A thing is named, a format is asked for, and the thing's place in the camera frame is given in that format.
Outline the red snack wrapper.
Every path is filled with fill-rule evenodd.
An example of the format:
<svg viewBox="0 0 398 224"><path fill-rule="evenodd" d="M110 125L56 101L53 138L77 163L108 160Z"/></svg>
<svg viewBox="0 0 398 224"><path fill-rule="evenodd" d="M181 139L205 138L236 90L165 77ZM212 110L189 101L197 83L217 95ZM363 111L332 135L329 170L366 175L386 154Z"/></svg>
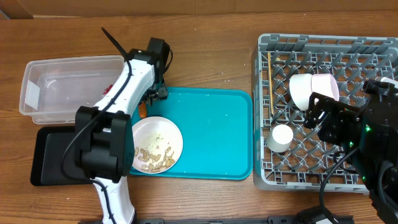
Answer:
<svg viewBox="0 0 398 224"><path fill-rule="evenodd" d="M108 92L112 89L113 85L110 85L109 87L107 87L104 92L103 92L103 96L106 96L108 94Z"/></svg>

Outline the white cup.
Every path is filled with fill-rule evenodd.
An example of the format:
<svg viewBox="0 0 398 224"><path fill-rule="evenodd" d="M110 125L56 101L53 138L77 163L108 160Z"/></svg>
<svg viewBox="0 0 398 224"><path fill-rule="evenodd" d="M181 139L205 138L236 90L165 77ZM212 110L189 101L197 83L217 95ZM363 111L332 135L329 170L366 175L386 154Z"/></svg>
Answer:
<svg viewBox="0 0 398 224"><path fill-rule="evenodd" d="M290 147L293 136L293 131L289 126L279 124L269 131L266 146L273 152L285 152Z"/></svg>

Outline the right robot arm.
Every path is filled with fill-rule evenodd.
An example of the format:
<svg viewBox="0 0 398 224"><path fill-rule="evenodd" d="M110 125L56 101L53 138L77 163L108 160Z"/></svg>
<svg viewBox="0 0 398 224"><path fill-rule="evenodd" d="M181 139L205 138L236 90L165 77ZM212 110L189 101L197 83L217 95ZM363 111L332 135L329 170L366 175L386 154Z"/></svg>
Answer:
<svg viewBox="0 0 398 224"><path fill-rule="evenodd" d="M321 141L343 148L344 157L328 173L344 162L362 178L372 205L384 223L397 223L397 81L390 78L366 80L369 95L362 107L312 93L304 126L321 128Z"/></svg>

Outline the white bowl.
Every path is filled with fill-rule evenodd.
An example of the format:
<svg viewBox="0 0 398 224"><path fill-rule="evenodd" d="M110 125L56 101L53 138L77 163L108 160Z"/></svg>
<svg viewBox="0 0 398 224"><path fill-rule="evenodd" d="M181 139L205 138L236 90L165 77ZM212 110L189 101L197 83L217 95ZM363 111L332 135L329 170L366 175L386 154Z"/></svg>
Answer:
<svg viewBox="0 0 398 224"><path fill-rule="evenodd" d="M292 75L289 81L289 91L297 108L302 111L307 110L309 98L312 94L312 74Z"/></svg>
<svg viewBox="0 0 398 224"><path fill-rule="evenodd" d="M336 101L340 98L338 84L334 76L329 73L312 75L311 88L313 92L329 96Z"/></svg>

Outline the plate with peanuts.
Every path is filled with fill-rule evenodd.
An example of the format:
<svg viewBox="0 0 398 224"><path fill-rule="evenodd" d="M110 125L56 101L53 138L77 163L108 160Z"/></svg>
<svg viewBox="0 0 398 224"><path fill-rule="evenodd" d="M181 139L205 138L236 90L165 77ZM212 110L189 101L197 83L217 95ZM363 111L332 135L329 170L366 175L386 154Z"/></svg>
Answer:
<svg viewBox="0 0 398 224"><path fill-rule="evenodd" d="M159 174L172 168L183 151L183 137L171 120L151 116L132 127L134 160L132 168L144 174Z"/></svg>

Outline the orange carrot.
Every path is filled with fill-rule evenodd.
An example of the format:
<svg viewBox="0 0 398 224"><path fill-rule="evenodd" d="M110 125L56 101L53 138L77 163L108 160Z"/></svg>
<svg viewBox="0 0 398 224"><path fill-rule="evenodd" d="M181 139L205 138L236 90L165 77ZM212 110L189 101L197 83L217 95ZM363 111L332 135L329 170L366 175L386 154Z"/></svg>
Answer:
<svg viewBox="0 0 398 224"><path fill-rule="evenodd" d="M140 119L144 119L144 118L147 117L147 106L146 106L146 103L141 103L138 106L138 112L139 112Z"/></svg>

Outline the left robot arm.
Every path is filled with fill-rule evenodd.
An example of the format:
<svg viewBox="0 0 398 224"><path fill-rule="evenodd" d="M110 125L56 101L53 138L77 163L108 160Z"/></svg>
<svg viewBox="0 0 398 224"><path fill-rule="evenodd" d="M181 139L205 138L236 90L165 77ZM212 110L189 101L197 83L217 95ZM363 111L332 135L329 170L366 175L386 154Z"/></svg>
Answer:
<svg viewBox="0 0 398 224"><path fill-rule="evenodd" d="M73 153L85 175L82 179L97 190L102 222L137 223L127 183L134 160L132 116L139 105L167 99L164 73L173 52L164 39L155 37L145 50L126 51L108 31L104 34L123 56L124 67L102 100L77 110L75 136L63 153L60 170L68 179L77 178L65 168L67 156Z"/></svg>

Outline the wooden chopstick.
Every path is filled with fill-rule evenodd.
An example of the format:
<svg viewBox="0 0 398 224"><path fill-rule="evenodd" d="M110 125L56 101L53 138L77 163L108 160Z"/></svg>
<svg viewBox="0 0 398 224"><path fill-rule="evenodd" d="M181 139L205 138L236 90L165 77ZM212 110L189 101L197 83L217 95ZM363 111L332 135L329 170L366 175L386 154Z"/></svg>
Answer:
<svg viewBox="0 0 398 224"><path fill-rule="evenodd" d="M273 105L273 87L272 87L272 63L271 63L271 53L267 53L267 64L268 64L268 79L269 79L269 102L271 117L274 115L274 105Z"/></svg>

